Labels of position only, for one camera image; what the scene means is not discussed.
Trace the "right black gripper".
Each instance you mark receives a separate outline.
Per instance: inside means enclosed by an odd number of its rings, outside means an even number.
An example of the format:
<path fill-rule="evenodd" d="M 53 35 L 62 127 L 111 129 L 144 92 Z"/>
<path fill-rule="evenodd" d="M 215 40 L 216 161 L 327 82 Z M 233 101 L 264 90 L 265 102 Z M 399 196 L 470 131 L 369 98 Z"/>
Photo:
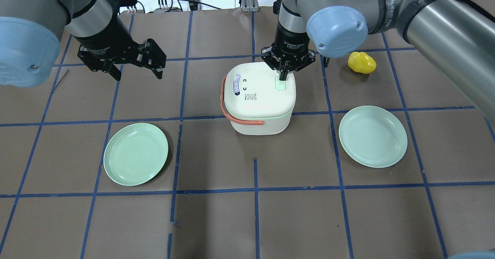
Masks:
<path fill-rule="evenodd" d="M 279 81 L 286 81 L 289 72 L 302 70 L 316 60 L 309 41 L 307 33 L 292 32 L 278 23 L 274 42 L 262 48 L 261 58 L 278 71 Z"/>

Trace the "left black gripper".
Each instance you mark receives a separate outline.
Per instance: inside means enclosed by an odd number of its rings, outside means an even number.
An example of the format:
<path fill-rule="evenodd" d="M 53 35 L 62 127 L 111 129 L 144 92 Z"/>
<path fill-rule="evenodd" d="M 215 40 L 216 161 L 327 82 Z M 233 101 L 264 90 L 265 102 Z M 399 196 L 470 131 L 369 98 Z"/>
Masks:
<path fill-rule="evenodd" d="M 108 73 L 115 81 L 121 80 L 121 70 L 115 65 L 135 65 L 150 69 L 161 80 L 167 55 L 154 39 L 138 44 L 133 39 L 77 39 L 77 56 L 91 71 Z"/>

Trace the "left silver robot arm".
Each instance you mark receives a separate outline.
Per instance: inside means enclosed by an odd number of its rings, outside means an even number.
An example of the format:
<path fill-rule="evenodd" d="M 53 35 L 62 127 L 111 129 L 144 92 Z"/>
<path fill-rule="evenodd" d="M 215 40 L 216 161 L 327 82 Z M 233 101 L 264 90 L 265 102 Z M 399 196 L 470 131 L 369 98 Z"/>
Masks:
<path fill-rule="evenodd" d="M 1 0 L 0 83 L 35 87 L 47 81 L 64 31 L 79 43 L 78 57 L 91 71 L 121 80 L 117 65 L 135 65 L 162 78 L 166 54 L 154 39 L 139 44 L 118 17 L 137 0 Z"/>

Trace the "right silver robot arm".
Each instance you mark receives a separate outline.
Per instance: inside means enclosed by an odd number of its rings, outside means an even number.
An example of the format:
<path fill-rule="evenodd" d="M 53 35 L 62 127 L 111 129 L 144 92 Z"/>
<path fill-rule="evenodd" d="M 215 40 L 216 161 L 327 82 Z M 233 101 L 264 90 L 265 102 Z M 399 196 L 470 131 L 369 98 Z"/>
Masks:
<path fill-rule="evenodd" d="M 264 62 L 287 74 L 356 51 L 371 34 L 395 29 L 494 123 L 494 16 L 472 0 L 277 0 L 274 43 Z"/>

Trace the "green plate near left arm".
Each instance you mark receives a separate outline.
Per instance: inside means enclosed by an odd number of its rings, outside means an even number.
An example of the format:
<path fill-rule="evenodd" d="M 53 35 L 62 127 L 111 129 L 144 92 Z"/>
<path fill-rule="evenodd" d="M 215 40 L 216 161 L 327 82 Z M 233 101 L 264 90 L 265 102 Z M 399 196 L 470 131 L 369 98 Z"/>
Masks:
<path fill-rule="evenodd" d="M 138 122 L 119 130 L 104 150 L 104 170 L 113 182 L 137 186 L 154 178 L 166 164 L 169 143 L 158 127 Z"/>

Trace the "green plate near right arm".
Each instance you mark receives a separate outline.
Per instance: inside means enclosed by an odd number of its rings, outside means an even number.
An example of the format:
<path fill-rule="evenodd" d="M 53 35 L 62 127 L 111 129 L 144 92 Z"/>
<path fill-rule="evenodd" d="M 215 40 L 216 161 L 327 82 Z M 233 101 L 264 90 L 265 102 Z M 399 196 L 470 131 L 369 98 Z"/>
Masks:
<path fill-rule="evenodd" d="M 398 163 L 408 147 L 401 121 L 378 106 L 359 106 L 347 112 L 339 125 L 339 138 L 350 158 L 374 169 Z"/>

